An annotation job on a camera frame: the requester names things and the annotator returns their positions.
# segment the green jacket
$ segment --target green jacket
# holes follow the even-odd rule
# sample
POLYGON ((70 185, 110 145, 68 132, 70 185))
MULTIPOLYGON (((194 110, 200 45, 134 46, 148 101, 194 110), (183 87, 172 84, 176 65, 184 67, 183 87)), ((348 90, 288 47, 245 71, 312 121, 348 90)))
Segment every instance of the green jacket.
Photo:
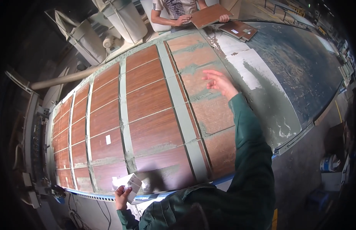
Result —
POLYGON ((140 221, 128 210, 117 210, 123 229, 167 229, 199 203, 214 213, 223 229, 268 229, 274 206, 272 150, 260 123, 241 93, 229 101, 236 125, 236 174, 228 191, 211 184, 189 187, 153 202, 140 221))

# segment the man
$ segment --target man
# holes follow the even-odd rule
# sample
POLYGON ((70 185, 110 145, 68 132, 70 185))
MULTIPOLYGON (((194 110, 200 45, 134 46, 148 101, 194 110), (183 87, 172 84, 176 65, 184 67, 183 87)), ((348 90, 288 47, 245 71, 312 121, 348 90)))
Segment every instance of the man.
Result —
POLYGON ((236 173, 224 192, 211 184, 176 191, 153 202, 140 221, 127 210, 123 186, 115 192, 116 209, 123 229, 261 229, 272 222, 275 206, 272 150, 246 100, 222 73, 203 71, 208 89, 220 90, 228 99, 236 126, 236 173))
MULTIPOLYGON (((207 7, 205 0, 197 0, 200 9, 207 7)), ((190 24, 191 14, 197 11, 196 0, 153 0, 153 9, 151 10, 151 22, 160 25, 170 25, 171 32, 177 32, 184 29, 193 28, 190 24), (162 10, 166 8, 170 19, 160 17, 162 10)), ((228 22, 229 16, 220 16, 219 22, 228 22)))

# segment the man's hands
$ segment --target man's hands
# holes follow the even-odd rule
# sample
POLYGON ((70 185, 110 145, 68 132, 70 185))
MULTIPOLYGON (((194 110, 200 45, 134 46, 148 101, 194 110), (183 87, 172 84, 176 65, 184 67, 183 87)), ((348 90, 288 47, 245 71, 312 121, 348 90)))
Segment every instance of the man's hands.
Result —
POLYGON ((179 18, 176 20, 174 26, 181 26, 183 23, 188 22, 191 19, 192 15, 190 14, 185 14, 182 16, 179 16, 179 18))
POLYGON ((127 209, 127 197, 131 193, 132 188, 129 187, 125 192, 123 192, 124 186, 119 186, 114 192, 115 194, 115 206, 117 210, 127 209))
POLYGON ((222 95, 225 96, 228 100, 232 99, 232 97, 238 94, 238 91, 230 82, 230 80, 221 72, 216 70, 204 70, 203 73, 206 74, 206 76, 202 78, 203 80, 212 79, 212 81, 206 85, 208 89, 220 90, 222 95))
POLYGON ((222 15, 219 18, 219 22, 228 22, 228 21, 229 21, 229 15, 228 14, 222 15))

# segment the sticker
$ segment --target sticker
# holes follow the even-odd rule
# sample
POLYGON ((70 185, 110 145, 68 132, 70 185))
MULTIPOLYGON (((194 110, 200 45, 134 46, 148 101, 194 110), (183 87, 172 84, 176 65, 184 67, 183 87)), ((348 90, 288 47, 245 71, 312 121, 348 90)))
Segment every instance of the sticker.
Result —
POLYGON ((107 140, 107 145, 111 144, 110 135, 107 135, 105 138, 107 140))

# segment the blue edge strip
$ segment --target blue edge strip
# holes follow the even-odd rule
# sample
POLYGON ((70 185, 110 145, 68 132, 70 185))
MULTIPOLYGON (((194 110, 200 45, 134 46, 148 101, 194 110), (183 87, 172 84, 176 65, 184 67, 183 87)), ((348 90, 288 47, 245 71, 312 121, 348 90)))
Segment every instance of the blue edge strip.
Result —
MULTIPOLYGON (((229 175, 229 176, 225 176, 222 177, 220 179, 217 179, 215 181, 212 182, 213 185, 218 185, 224 182, 227 182, 231 179, 233 179, 234 174, 229 175)), ((94 194, 94 193, 89 193, 89 192, 81 192, 81 191, 77 191, 74 189, 70 189, 70 188, 65 188, 66 191, 71 192, 75 195, 81 195, 81 196, 85 196, 85 197, 89 197, 89 198, 96 198, 96 199, 100 199, 100 200, 108 200, 108 201, 114 201, 115 197, 114 195, 101 195, 101 194, 94 194)), ((158 193, 158 194, 151 194, 151 195, 138 195, 134 198, 134 200, 152 200, 152 199, 156 199, 156 198, 160 198, 160 197, 166 197, 169 194, 172 194, 176 191, 170 191, 170 192, 163 192, 163 193, 158 193)))

